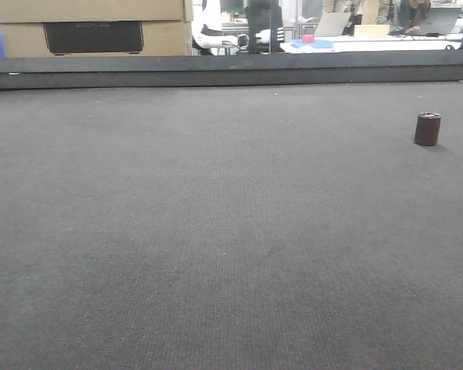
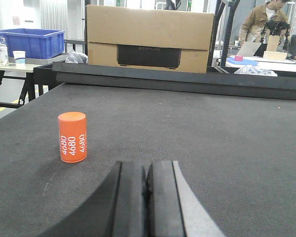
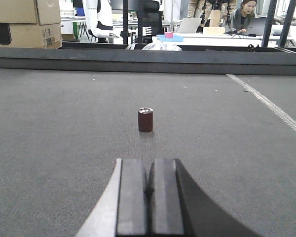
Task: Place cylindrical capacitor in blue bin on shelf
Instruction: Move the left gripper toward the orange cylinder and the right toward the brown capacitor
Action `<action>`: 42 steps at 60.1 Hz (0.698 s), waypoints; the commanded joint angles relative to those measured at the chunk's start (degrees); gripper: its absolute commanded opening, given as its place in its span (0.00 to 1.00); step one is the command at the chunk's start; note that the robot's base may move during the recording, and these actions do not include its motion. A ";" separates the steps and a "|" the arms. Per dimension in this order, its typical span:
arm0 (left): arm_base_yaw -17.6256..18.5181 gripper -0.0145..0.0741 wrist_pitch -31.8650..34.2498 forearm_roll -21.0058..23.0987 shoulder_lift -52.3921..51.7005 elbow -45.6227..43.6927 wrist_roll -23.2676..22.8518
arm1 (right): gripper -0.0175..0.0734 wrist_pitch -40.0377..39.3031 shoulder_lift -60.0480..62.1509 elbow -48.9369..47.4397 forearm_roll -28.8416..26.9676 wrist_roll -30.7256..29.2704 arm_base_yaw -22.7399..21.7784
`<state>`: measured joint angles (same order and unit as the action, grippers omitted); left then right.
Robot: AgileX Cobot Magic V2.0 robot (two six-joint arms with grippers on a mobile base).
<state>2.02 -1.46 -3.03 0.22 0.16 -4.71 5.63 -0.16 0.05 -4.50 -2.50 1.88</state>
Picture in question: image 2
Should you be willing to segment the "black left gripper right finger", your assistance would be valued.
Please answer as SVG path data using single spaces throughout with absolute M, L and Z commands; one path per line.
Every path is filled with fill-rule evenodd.
M 191 190 L 177 161 L 153 161 L 147 188 L 148 236 L 224 236 Z

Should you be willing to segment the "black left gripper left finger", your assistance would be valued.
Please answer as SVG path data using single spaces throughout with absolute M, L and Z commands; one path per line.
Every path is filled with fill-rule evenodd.
M 90 197 L 43 237 L 144 237 L 146 176 L 137 161 L 117 161 Z

